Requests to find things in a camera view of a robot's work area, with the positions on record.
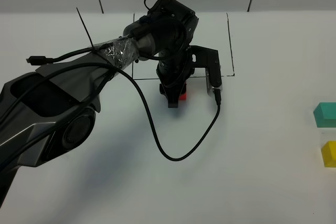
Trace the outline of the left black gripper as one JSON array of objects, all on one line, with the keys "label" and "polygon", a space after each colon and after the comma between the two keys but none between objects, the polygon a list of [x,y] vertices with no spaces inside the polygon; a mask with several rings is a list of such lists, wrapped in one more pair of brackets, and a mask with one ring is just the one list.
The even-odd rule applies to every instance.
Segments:
[{"label": "left black gripper", "polygon": [[169,50],[159,52],[159,57],[171,56],[160,60],[156,73],[160,80],[160,93],[167,98],[168,108],[178,108],[180,95],[186,92],[186,80],[195,72],[191,67],[192,55],[189,49],[172,54]]}]

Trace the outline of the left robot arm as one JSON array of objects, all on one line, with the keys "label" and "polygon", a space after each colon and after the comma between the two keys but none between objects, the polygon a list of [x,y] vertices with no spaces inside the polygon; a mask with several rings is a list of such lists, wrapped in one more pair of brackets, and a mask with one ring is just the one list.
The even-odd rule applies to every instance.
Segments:
[{"label": "left robot arm", "polygon": [[37,167],[79,145],[91,134],[99,94],[137,60],[172,63],[162,75],[184,70],[182,59],[197,26],[195,12],[176,0],[157,0],[118,39],[58,58],[31,56],[36,66],[1,91],[1,199],[22,166]]}]

